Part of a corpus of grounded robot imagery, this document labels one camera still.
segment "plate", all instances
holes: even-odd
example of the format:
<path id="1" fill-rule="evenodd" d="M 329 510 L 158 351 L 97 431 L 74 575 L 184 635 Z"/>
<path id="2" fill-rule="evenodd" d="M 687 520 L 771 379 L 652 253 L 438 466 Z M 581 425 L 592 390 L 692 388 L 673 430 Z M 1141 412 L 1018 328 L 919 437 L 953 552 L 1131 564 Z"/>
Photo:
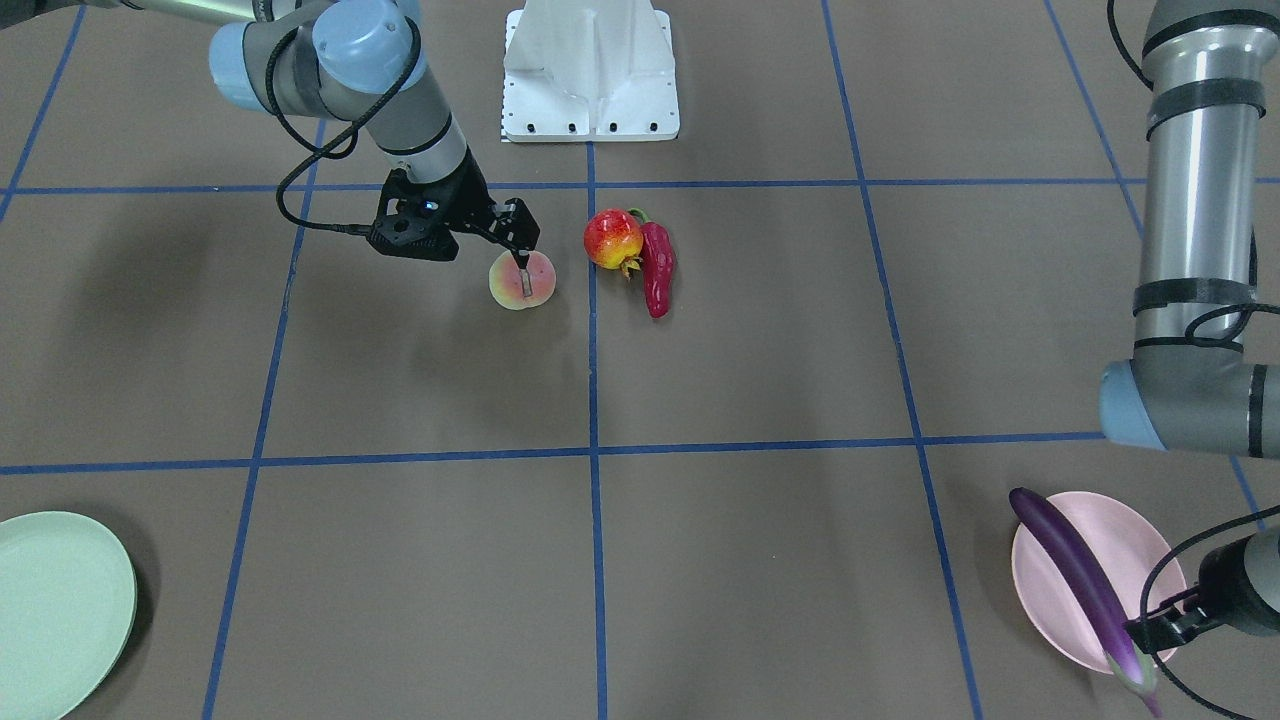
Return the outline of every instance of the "plate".
<path id="1" fill-rule="evenodd" d="M 1048 501 L 1075 525 L 1098 559 L 1120 598 L 1125 618 L 1137 618 L 1147 574 L 1169 552 L 1165 538 L 1132 507 L 1103 495 L 1064 492 Z M 1110 675 L 1102 643 L 1084 610 L 1080 610 L 1080 603 L 1048 553 L 1021 524 L 1014 534 L 1012 568 L 1018 600 L 1044 639 L 1075 662 Z M 1174 560 L 1156 578 L 1148 605 L 1156 607 L 1166 597 L 1184 589 L 1187 579 L 1178 560 Z M 1167 650 L 1160 657 L 1167 660 L 1172 655 L 1174 650 Z"/>
<path id="2" fill-rule="evenodd" d="M 133 628 L 124 546 L 74 512 L 0 523 L 0 720 L 58 720 L 97 688 Z"/>

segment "purple eggplant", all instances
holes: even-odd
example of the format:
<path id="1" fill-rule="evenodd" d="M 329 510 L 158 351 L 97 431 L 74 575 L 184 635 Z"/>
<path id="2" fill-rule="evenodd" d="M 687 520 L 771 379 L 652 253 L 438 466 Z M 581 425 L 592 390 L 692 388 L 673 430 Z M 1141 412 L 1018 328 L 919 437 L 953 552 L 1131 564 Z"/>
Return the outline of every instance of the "purple eggplant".
<path id="1" fill-rule="evenodd" d="M 1125 688 L 1142 697 L 1152 716 L 1164 717 L 1156 703 L 1155 666 L 1125 633 L 1120 598 L 1075 525 L 1052 502 L 1027 488 L 1014 488 L 1009 503 L 1071 588 L 1102 643 L 1111 671 Z"/>

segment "light green plate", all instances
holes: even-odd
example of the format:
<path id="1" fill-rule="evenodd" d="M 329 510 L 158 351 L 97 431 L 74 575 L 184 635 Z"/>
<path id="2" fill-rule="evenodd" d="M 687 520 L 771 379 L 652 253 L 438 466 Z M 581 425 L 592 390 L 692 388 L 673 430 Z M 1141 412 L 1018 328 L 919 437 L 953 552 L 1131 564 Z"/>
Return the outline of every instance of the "light green plate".
<path id="1" fill-rule="evenodd" d="M 97 688 L 133 626 L 124 546 L 96 520 L 0 523 L 0 720 L 58 720 Z"/>

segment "white plastic base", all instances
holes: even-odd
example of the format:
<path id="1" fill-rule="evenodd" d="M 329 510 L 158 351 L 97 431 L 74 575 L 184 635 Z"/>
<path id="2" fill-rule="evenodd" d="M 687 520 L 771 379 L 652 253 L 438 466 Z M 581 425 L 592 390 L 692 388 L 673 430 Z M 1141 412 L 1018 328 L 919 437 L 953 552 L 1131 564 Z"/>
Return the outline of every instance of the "white plastic base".
<path id="1" fill-rule="evenodd" d="M 680 133 L 671 18 L 649 0 L 529 0 L 507 15 L 506 37 L 503 141 Z"/>

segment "pink plate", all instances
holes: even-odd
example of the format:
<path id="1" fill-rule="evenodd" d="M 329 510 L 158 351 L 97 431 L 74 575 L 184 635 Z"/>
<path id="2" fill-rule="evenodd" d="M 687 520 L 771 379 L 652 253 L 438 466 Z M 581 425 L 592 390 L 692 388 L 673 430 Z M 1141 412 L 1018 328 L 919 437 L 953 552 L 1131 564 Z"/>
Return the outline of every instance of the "pink plate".
<path id="1" fill-rule="evenodd" d="M 1075 525 L 1115 587 L 1126 618 L 1138 616 L 1147 574 L 1169 552 L 1156 528 L 1128 505 L 1092 492 L 1062 492 L 1048 498 Z M 1102 643 L 1048 553 L 1025 525 L 1014 534 L 1014 588 L 1036 629 L 1062 655 L 1089 670 L 1111 674 Z M 1151 607 L 1187 589 L 1183 569 L 1174 560 L 1156 578 Z M 1160 653 L 1162 660 L 1172 650 Z"/>

